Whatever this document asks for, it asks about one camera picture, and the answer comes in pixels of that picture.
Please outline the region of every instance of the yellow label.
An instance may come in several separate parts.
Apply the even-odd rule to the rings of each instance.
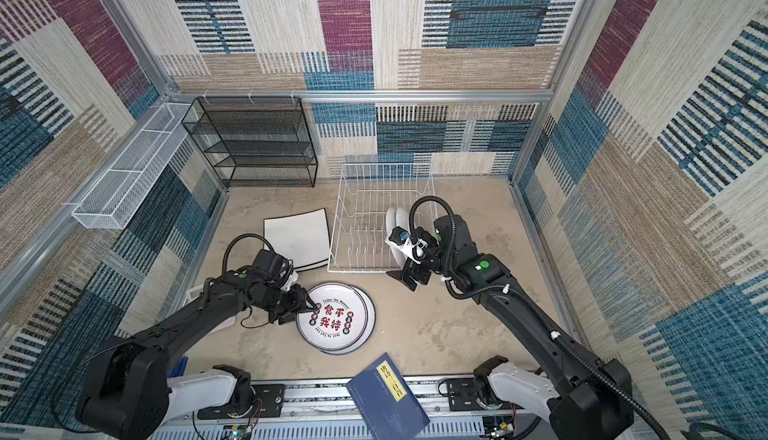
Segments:
[[[389,387],[389,392],[392,393],[392,396],[395,397],[397,402],[399,402],[402,397],[406,396],[406,390],[402,387],[397,379],[397,375],[395,375],[392,368],[389,367],[389,363],[387,363],[386,360],[381,362],[376,370],[379,370],[379,375],[382,376],[384,383]]]

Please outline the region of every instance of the black cable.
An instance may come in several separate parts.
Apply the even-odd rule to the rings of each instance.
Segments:
[[[425,202],[435,202],[440,204],[444,209],[446,209],[448,219],[451,221],[451,236],[448,240],[448,245],[446,245],[446,248],[443,250],[441,258],[442,275],[444,277],[450,277],[451,262],[453,261],[453,246],[456,245],[456,218],[453,216],[453,210],[451,209],[451,206],[448,205],[448,203],[440,197],[436,197],[434,195],[425,195],[424,197],[419,198],[416,202],[413,203],[413,205],[411,205],[411,211],[408,214],[408,229],[411,233],[416,230],[416,224],[414,223],[416,210],[418,209],[419,205]]]
[[[475,289],[471,292],[466,293],[458,293],[453,290],[453,287],[451,287],[451,281],[446,280],[446,288],[448,289],[448,293],[451,295],[451,297],[458,299],[458,300],[464,300],[468,298],[472,298],[479,293],[487,292],[487,291],[501,291],[501,290],[507,290],[508,295],[513,295],[517,297],[520,301],[523,301],[523,303],[533,311],[536,317],[538,317],[539,321],[542,322],[544,325],[544,328],[547,329],[549,332],[553,333],[553,340],[555,343],[557,343],[571,358],[576,360],[579,365],[581,365],[583,368],[585,368],[590,374],[595,377],[601,384],[603,384],[606,388],[608,388],[611,392],[616,394],[619,398],[623,399],[626,403],[629,404],[630,407],[648,424],[651,430],[654,431],[654,433],[661,438],[661,440],[670,440],[670,436],[666,433],[664,428],[656,421],[656,418],[654,418],[648,410],[646,410],[643,406],[641,406],[632,396],[627,394],[621,387],[616,385],[609,376],[602,373],[596,366],[592,365],[591,362],[589,362],[586,358],[583,358],[579,353],[571,346],[571,344],[564,338],[562,335],[555,336],[554,333],[558,331],[558,327],[552,322],[552,320],[547,317],[547,314],[544,313],[542,308],[534,302],[531,297],[526,295],[524,292],[520,292],[512,287],[507,288],[505,285],[499,284],[499,283],[491,283],[484,287],[480,287],[478,289]]]
[[[205,440],[203,438],[203,435],[200,434],[200,430],[197,429],[197,426],[194,423],[194,416],[196,415],[195,412],[192,412],[192,427],[194,428],[194,432],[197,433],[197,436],[200,437],[200,440]]]
[[[254,327],[248,327],[247,325],[245,325],[243,322],[245,320],[250,319],[251,314],[254,313],[254,308],[253,307],[248,306],[248,309],[249,309],[248,310],[248,317],[245,317],[244,319],[240,320],[240,326],[241,327],[243,327],[244,329],[257,329],[259,327],[264,327],[265,325],[269,324],[269,322],[266,322],[266,323],[262,323],[261,325],[256,325]]]
[[[488,284],[484,287],[480,287],[478,289],[475,289],[474,291],[466,292],[466,293],[459,293],[453,290],[453,287],[451,286],[451,275],[454,274],[453,268],[452,268],[452,262],[453,262],[453,248],[456,244],[456,219],[453,216],[453,210],[448,205],[446,201],[441,199],[440,197],[436,197],[434,195],[426,195],[424,197],[419,198],[414,204],[411,206],[410,215],[408,215],[408,226],[410,228],[410,232],[414,232],[415,230],[415,224],[414,224],[414,217],[416,215],[416,209],[419,205],[423,204],[424,202],[436,202],[444,209],[446,209],[446,213],[448,214],[448,218],[451,221],[451,236],[450,240],[448,241],[448,245],[446,245],[446,249],[442,252],[442,275],[446,279],[446,289],[448,290],[448,294],[450,294],[451,297],[457,299],[457,300],[465,300],[468,298],[472,298],[479,293],[487,292],[487,291],[506,291],[508,295],[511,294],[520,301],[523,301],[523,303],[528,306],[528,308],[533,311],[534,315],[539,319],[540,322],[542,322],[542,325],[544,325],[544,328],[546,328],[551,334],[552,334],[552,340],[557,343],[569,356],[571,356],[576,362],[578,362],[583,368],[585,368],[590,374],[595,377],[600,383],[602,383],[606,388],[608,388],[611,392],[616,394],[619,398],[622,398],[626,403],[629,404],[630,407],[643,419],[645,422],[650,426],[651,430],[654,431],[654,433],[661,438],[661,440],[670,440],[669,434],[664,430],[664,428],[659,424],[652,416],[648,410],[646,410],[643,406],[641,406],[632,396],[627,394],[621,387],[616,385],[609,376],[602,373],[596,366],[592,365],[591,362],[589,362],[586,358],[581,357],[579,353],[571,346],[571,344],[562,337],[562,335],[559,335],[558,327],[552,322],[552,320],[547,317],[547,314],[544,313],[542,308],[534,302],[531,297],[526,295],[522,291],[517,291],[514,288],[506,287],[505,285],[493,283]]]
[[[520,433],[516,433],[512,436],[512,440],[522,440],[523,438],[531,435],[531,432],[536,429],[538,424],[542,421],[542,417],[536,416],[534,420],[525,427],[525,430],[523,430]]]
[[[740,437],[739,435],[736,435],[733,432],[728,432],[723,427],[718,427],[716,425],[712,425],[711,423],[693,422],[688,427],[688,430],[690,433],[699,433],[699,430],[711,430],[712,432],[717,432],[721,435],[727,436],[728,438],[733,438],[734,440],[744,440],[744,438]]]
[[[173,325],[169,325],[168,327],[164,327],[163,329],[160,330],[160,332],[165,332],[166,330],[170,330],[170,329],[172,329],[174,327],[177,327],[181,323],[186,322],[187,320],[189,320],[189,317],[187,317],[187,318],[185,318],[183,320],[180,320],[179,322],[176,322]],[[109,352],[110,350],[116,349],[116,348],[121,347],[123,345],[129,345],[129,344],[131,344],[131,343],[133,343],[135,341],[136,341],[136,339],[128,339],[125,342],[120,342],[120,343],[118,343],[116,345],[113,345],[113,346],[107,347],[106,349],[101,350],[101,352],[97,352],[97,353],[91,355],[89,358],[86,358],[83,362],[81,362],[78,366],[71,368],[69,370],[69,372],[67,372],[66,374],[61,376],[56,381],[56,383],[54,384],[53,390],[51,391],[51,401],[48,404],[48,408],[51,410],[51,416],[53,417],[53,421],[56,424],[56,426],[58,426],[59,428],[61,428],[63,430],[66,430],[67,432],[71,432],[71,433],[101,433],[99,430],[76,430],[74,428],[70,428],[70,427],[64,425],[62,420],[58,417],[58,415],[56,415],[56,400],[58,399],[58,395],[62,391],[62,388],[64,387],[64,385],[66,385],[65,380],[70,379],[72,377],[72,374],[77,372],[80,368],[83,368],[83,366],[88,365],[91,362],[91,360],[93,360],[94,358],[100,356],[102,353]]]
[[[448,391],[446,391],[446,393],[440,392],[440,386],[443,383],[446,383],[448,380],[453,380],[453,378],[444,378],[443,380],[440,380],[440,383],[437,384],[437,393],[439,393],[440,395],[442,395],[444,397],[448,396]]]
[[[235,244],[244,238],[257,238],[260,241],[264,242],[264,245],[266,245],[267,248],[269,248],[271,251],[275,251],[274,247],[272,247],[272,243],[269,243],[267,239],[262,237],[259,234],[242,234],[238,235],[234,239],[232,239],[232,242],[230,242],[229,245],[226,246],[226,250],[224,251],[224,258],[221,260],[221,274],[224,275],[226,273],[226,264],[230,261],[230,252],[232,251],[232,247],[235,246]]]

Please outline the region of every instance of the beige table surface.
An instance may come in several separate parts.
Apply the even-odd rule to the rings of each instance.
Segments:
[[[238,187],[210,245],[197,283],[220,273],[226,245],[239,234],[264,233],[264,218],[294,215],[325,207],[329,225],[336,209],[337,181],[318,181],[314,188]],[[528,294],[553,319],[557,314],[531,244],[501,177],[437,177],[437,196],[462,215],[482,253],[493,253],[520,280]],[[261,242],[245,239],[230,255],[230,268],[251,262]],[[403,375],[471,372],[494,355],[521,368],[536,368],[531,355],[501,322],[473,301],[452,299],[439,277],[411,292],[381,274],[329,273],[325,267],[302,272],[299,283],[309,290],[325,282],[362,288],[376,306],[376,328],[368,342],[345,356],[314,349],[295,324],[245,330],[239,324],[214,332],[187,352],[187,373],[225,363],[250,372],[254,379],[337,378],[356,375],[388,352]],[[247,311],[237,316],[239,321]],[[254,311],[246,325],[266,321]]]

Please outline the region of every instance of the black wire shelf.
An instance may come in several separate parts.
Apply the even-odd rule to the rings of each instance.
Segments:
[[[184,128],[227,187],[314,187],[317,154],[301,100],[197,98]]]

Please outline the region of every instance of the dish rack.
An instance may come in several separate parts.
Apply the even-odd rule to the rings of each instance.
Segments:
[[[345,164],[339,180],[333,218],[328,271],[334,273],[384,273],[399,270],[384,243],[386,212],[411,205],[435,194],[429,164]],[[426,202],[416,211],[414,223],[434,234],[437,204]]]

